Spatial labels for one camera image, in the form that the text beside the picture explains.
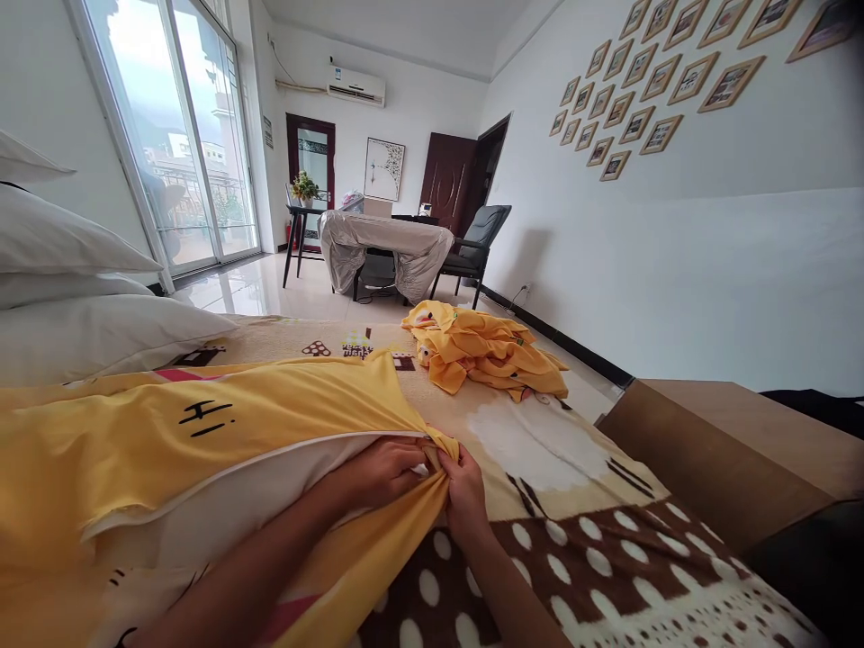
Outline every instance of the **white pillow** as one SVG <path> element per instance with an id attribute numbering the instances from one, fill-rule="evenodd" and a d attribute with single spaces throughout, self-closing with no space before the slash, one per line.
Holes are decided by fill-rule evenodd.
<path id="1" fill-rule="evenodd" d="M 101 225 L 0 184 L 0 273 L 96 275 L 161 269 Z"/>
<path id="2" fill-rule="evenodd" d="M 0 181 L 29 183 L 71 176 L 75 169 L 67 169 L 51 162 L 39 151 L 0 129 Z"/>
<path id="3" fill-rule="evenodd" d="M 153 292 L 122 274 L 0 274 L 0 311 L 73 297 Z"/>
<path id="4" fill-rule="evenodd" d="M 80 297 L 2 310 L 0 386 L 149 371 L 235 328 L 167 297 Z"/>

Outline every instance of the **yellow fabric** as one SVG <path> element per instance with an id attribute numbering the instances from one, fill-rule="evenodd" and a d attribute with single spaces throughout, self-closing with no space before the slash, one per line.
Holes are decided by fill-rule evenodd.
<path id="1" fill-rule="evenodd" d="M 531 346 L 536 338 L 512 319 L 427 300 L 402 327 L 417 339 L 417 358 L 428 367 L 429 380 L 447 393 L 457 393 L 467 377 L 507 390 L 515 402 L 526 389 L 567 398 L 561 376 L 567 366 Z"/>
<path id="2" fill-rule="evenodd" d="M 424 433 L 458 455 L 458 444 L 405 401 L 382 353 L 1 390 L 0 645 L 90 643 L 111 612 L 110 570 L 94 567 L 98 537 L 81 542 L 92 524 L 120 512 L 140 518 L 273 450 L 369 431 Z M 328 533 L 289 588 L 324 596 L 277 644 L 345 645 L 446 493 L 438 471 Z"/>

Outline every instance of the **ceiling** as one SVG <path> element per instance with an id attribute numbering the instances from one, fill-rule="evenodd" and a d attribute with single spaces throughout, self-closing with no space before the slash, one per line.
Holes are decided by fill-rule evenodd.
<path id="1" fill-rule="evenodd" d="M 500 40 L 530 0 L 264 0 L 274 20 L 489 81 Z"/>

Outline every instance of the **floor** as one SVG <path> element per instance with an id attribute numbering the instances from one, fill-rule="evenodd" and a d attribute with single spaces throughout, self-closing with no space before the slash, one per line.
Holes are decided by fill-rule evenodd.
<path id="1" fill-rule="evenodd" d="M 409 308 L 402 306 L 401 297 L 375 298 L 371 303 L 351 301 L 351 295 L 333 294 L 327 267 L 323 261 L 306 259 L 301 276 L 296 276 L 296 260 L 292 259 L 288 284 L 283 289 L 282 277 L 285 253 L 266 255 L 244 265 L 209 274 L 201 274 L 192 284 L 172 295 L 175 299 L 210 312 L 238 315 L 285 315 L 305 320 L 390 322 L 399 323 Z M 442 276 L 435 297 L 454 306 L 471 308 L 472 288 L 462 286 L 454 295 L 455 277 Z M 369 294 L 361 290 L 359 297 Z M 478 311 L 498 317 L 513 318 L 494 301 L 481 295 Z M 612 409 L 621 395 L 614 384 L 590 369 L 572 355 L 536 333 L 536 345 L 560 358 L 571 370 L 564 372 L 570 390 L 567 403 L 585 419 L 595 422 Z"/>

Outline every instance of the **baseboard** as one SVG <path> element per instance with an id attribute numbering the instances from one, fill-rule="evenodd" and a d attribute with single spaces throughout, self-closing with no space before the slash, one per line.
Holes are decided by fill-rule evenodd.
<path id="1" fill-rule="evenodd" d="M 564 351 L 569 353 L 571 356 L 578 358 L 585 365 L 589 366 L 591 369 L 621 389 L 626 389 L 634 380 L 634 377 L 621 367 L 610 363 L 602 355 L 594 353 L 586 346 L 583 346 L 571 337 L 566 336 L 560 330 L 547 324 L 521 306 L 510 306 L 509 299 L 499 295 L 488 286 L 481 284 L 480 292 L 488 296 L 493 302 L 497 303 L 502 308 L 509 308 L 513 311 L 513 314 L 516 315 L 516 317 L 524 321 L 529 327 L 551 339 Z"/>

